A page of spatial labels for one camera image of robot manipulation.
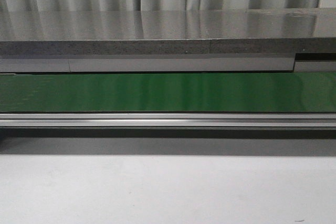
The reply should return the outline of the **aluminium conveyor frame rail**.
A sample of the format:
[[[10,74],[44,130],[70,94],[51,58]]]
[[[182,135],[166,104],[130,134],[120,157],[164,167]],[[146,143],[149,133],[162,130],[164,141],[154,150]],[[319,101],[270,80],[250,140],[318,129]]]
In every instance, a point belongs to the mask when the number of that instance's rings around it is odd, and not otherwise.
[[[335,127],[334,113],[2,113],[1,127]]]

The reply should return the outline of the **grey stone counter slab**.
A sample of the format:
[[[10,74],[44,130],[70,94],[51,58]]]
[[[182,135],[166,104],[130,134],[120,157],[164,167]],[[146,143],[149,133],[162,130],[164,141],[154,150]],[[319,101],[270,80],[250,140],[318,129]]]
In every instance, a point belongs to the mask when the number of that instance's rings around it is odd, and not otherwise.
[[[335,9],[1,13],[1,73],[335,71]]]

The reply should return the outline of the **green conveyor belt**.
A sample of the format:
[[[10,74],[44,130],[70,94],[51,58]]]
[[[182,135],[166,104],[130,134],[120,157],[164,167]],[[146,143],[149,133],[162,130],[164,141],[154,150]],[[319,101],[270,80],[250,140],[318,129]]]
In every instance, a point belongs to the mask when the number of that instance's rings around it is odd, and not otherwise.
[[[335,73],[5,74],[2,112],[334,112]]]

